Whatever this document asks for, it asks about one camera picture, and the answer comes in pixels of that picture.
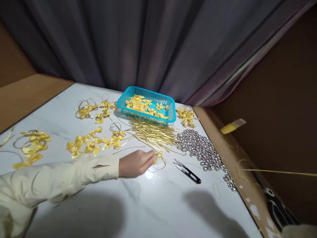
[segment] brown cardboard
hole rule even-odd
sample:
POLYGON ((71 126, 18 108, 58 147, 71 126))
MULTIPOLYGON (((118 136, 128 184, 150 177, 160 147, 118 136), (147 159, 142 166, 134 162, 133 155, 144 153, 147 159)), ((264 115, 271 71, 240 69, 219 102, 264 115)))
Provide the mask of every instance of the brown cardboard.
MULTIPOLYGON (((309 9, 213 111, 259 169, 317 174, 317 5, 309 9)), ((263 173, 302 223, 317 225, 316 177, 263 173)))
POLYGON ((37 74, 12 35, 0 22, 0 133, 71 86, 74 82, 37 74))
POLYGON ((6 115, 0 117, 0 132, 45 104, 74 82, 44 74, 34 74, 0 88, 0 101, 6 115))
POLYGON ((0 22, 0 87, 36 73, 13 36, 0 22))
POLYGON ((237 190, 244 200, 253 220, 257 224, 259 231, 264 237, 269 237, 266 229, 270 229, 274 233, 279 233, 274 224, 274 229, 272 229, 267 223, 267 217, 270 218, 270 214, 267 209, 267 198, 265 197, 261 186, 257 184, 257 180, 253 176, 252 172, 240 170, 240 177, 238 176, 237 169, 247 169, 250 166, 256 168, 248 154, 231 134, 223 135, 219 131, 224 125, 213 111, 209 108, 198 106, 194 106, 193 109, 233 178, 237 190), (237 167, 237 163, 242 159, 247 161, 241 161, 237 167), (251 204, 257 207, 260 220, 251 211, 251 204))

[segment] cream sleeve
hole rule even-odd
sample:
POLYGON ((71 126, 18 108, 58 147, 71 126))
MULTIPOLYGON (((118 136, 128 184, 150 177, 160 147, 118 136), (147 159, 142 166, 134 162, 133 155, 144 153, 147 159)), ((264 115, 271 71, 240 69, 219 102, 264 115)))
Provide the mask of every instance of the cream sleeve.
POLYGON ((118 167, 117 156, 84 154, 74 161, 24 167, 1 175, 0 238, 22 236, 40 202, 60 202, 86 184, 117 179, 118 167), (94 169, 97 165, 104 167, 94 169))

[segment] blue plastic basket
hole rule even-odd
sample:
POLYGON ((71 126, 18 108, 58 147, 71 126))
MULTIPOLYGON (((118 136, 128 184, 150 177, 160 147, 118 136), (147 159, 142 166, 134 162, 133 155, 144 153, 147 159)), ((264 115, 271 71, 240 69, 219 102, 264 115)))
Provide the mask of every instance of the blue plastic basket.
POLYGON ((173 98, 165 96, 163 94, 155 93, 150 90, 146 90, 143 88, 139 88, 136 86, 129 86, 121 95, 119 100, 117 101, 117 106, 122 110, 123 114, 136 116, 138 118, 155 122, 162 125, 167 125, 168 123, 173 123, 176 121, 176 113, 175 113, 175 101, 173 98), (149 114, 132 110, 130 108, 126 108, 126 101, 130 100, 131 97, 134 95, 141 95, 145 97, 145 99, 152 100, 152 105, 150 108, 154 108, 156 110, 156 103, 162 103, 163 106, 168 105, 168 110, 165 111, 163 108, 162 110, 158 111, 158 113, 163 113, 164 116, 168 116, 168 119, 159 118, 156 116, 151 116, 149 114))

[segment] pile of bells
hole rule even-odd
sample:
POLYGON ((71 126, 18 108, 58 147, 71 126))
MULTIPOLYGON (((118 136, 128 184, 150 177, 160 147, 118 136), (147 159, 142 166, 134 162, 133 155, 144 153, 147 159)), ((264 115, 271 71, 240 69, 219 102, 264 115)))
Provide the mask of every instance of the pile of bells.
POLYGON ((204 171, 212 171, 212 169, 224 171, 226 174, 223 179, 228 187, 233 192, 236 192, 236 187, 228 170, 221 161, 213 143, 208 138, 199 135, 197 131, 184 130, 182 134, 177 134, 177 139, 179 140, 177 149, 183 152, 188 151, 191 157, 197 157, 204 171))

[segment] thread snips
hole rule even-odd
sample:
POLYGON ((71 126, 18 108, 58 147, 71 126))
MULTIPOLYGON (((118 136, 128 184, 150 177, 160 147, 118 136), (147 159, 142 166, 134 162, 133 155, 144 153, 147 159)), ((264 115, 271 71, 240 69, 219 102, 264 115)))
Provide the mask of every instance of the thread snips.
POLYGON ((184 174, 186 174, 187 177, 189 177, 191 180, 193 180, 195 183, 200 184, 201 180, 200 178, 198 178, 192 171, 190 171, 185 165, 183 165, 181 162, 179 162, 178 160, 174 159, 176 161, 173 162, 173 164, 175 164, 175 166, 182 171, 184 174))

